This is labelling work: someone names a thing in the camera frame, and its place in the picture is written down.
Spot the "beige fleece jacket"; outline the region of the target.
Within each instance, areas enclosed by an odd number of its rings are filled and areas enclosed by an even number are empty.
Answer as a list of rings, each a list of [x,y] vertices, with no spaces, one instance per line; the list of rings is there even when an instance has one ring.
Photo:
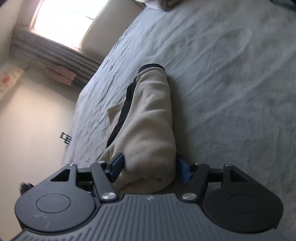
[[[177,149],[165,68],[142,66],[125,99],[107,115],[110,135],[98,160],[110,161],[118,153],[125,157],[113,188],[121,194],[151,194],[166,188],[175,178]]]

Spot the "small black stand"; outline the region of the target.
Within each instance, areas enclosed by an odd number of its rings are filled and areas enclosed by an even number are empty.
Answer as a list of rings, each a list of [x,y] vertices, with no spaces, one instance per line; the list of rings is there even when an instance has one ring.
[[[64,132],[60,134],[60,139],[62,139],[67,145],[69,145],[72,141],[72,137]]]

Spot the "pink hanging coat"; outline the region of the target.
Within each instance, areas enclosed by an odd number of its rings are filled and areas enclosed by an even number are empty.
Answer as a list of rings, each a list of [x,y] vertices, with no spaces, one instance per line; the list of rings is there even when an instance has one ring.
[[[46,65],[45,72],[54,80],[71,86],[77,74],[59,65]]]

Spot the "grey bed sheet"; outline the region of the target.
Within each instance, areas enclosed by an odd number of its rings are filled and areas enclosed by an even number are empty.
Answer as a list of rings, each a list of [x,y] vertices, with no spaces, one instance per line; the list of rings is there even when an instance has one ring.
[[[144,9],[79,95],[64,162],[88,165],[106,146],[107,109],[138,69],[164,66],[177,150],[233,164],[276,193],[295,234],[295,11],[270,1],[185,1]]]

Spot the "air conditioner with cloth cover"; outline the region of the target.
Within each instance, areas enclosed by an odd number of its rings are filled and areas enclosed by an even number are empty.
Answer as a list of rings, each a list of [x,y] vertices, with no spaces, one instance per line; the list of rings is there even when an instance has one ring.
[[[24,69],[12,63],[5,63],[1,67],[0,77],[0,99],[4,99],[5,95],[12,90],[18,79],[24,74]]]

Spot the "grey left curtain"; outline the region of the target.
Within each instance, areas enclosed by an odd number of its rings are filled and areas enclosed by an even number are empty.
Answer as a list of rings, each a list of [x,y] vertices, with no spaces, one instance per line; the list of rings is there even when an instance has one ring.
[[[26,28],[14,28],[10,46],[11,56],[45,68],[63,66],[77,74],[72,85],[83,88],[98,70],[101,60],[42,37]]]

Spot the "folded grey quilt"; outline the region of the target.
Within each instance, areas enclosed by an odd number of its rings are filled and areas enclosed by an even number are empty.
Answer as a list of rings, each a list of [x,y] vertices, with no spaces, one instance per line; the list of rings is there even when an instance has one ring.
[[[145,4],[148,8],[167,12],[180,4],[182,0],[138,0],[137,2]]]

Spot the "window with white frame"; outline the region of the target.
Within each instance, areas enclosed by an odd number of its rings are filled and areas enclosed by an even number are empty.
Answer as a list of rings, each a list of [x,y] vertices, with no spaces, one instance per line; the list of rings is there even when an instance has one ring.
[[[41,1],[32,29],[42,37],[78,49],[107,4],[108,1]]]

